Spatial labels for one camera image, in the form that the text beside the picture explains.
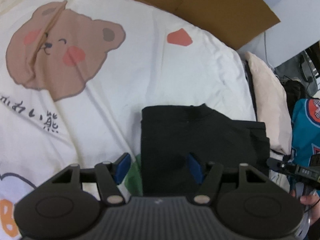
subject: bear ear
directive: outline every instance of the bear ear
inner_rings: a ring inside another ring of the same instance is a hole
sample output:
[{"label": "bear ear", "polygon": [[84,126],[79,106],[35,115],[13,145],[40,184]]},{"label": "bear ear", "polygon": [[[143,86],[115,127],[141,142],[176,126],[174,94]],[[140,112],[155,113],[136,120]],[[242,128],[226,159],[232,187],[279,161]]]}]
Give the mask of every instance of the bear ear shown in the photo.
[{"label": "bear ear", "polygon": [[101,35],[106,52],[117,49],[125,39],[125,32],[122,26],[113,22],[104,22]]},{"label": "bear ear", "polygon": [[61,10],[66,8],[67,0],[63,2],[51,2],[47,3],[43,6],[40,6],[34,13],[33,16],[36,17],[52,17],[53,15],[57,14]]}]

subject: white cable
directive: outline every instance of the white cable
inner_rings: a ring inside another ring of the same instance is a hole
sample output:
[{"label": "white cable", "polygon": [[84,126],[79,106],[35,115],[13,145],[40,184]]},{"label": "white cable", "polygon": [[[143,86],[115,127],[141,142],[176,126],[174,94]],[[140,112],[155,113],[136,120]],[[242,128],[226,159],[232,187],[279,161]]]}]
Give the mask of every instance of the white cable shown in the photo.
[{"label": "white cable", "polygon": [[275,68],[273,66],[271,66],[271,64],[268,61],[268,55],[267,55],[267,35],[266,35],[266,31],[264,31],[264,53],[266,56],[266,62],[269,66],[269,68],[271,68],[272,70],[274,70]]}]

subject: orange heart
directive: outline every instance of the orange heart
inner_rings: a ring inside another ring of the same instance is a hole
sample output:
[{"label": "orange heart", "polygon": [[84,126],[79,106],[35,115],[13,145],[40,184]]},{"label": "orange heart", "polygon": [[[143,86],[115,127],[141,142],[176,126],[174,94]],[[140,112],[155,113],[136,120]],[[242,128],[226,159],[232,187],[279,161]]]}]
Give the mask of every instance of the orange heart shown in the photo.
[{"label": "orange heart", "polygon": [[192,39],[189,34],[181,28],[178,31],[169,33],[167,36],[167,42],[181,46],[189,46],[192,43]]}]

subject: metal screw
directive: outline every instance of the metal screw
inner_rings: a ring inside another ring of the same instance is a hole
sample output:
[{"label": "metal screw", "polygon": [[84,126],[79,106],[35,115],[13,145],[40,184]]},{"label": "metal screw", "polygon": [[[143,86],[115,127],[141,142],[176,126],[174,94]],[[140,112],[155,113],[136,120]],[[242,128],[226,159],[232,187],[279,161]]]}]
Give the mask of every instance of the metal screw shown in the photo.
[{"label": "metal screw", "polygon": [[206,195],[195,196],[193,200],[198,204],[208,204],[210,202],[210,198]]},{"label": "metal screw", "polygon": [[123,201],[123,197],[118,195],[112,195],[107,198],[107,201],[113,205],[120,204]]}]

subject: human hand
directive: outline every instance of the human hand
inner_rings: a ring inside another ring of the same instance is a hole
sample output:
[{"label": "human hand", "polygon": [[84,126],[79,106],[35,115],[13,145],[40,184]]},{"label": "human hand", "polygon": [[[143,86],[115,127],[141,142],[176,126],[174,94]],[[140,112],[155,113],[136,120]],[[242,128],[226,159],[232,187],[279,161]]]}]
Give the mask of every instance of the human hand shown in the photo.
[{"label": "human hand", "polygon": [[[292,190],[290,195],[295,197],[296,192]],[[319,195],[315,193],[314,195],[302,196],[300,198],[301,204],[309,205],[309,208],[317,203],[319,200]],[[313,225],[320,218],[320,201],[311,209],[311,221],[310,225]]]}]

